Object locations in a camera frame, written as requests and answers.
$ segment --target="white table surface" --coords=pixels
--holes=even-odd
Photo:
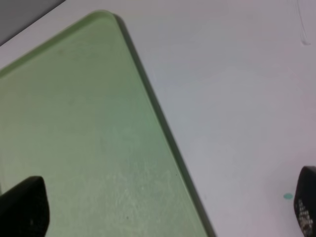
[[[0,47],[0,68],[97,10],[130,32],[219,237],[302,236],[316,163],[316,2],[66,0]]]

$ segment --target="black object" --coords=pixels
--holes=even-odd
[[[294,211],[304,237],[316,237],[316,167],[301,170],[294,198]]]
[[[65,0],[0,0],[0,46]]]
[[[27,178],[0,196],[1,237],[43,237],[49,206],[42,177]]]

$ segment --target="plastic cutting board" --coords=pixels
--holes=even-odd
[[[3,191],[44,177],[48,237],[205,237],[116,18],[94,12],[0,72]]]

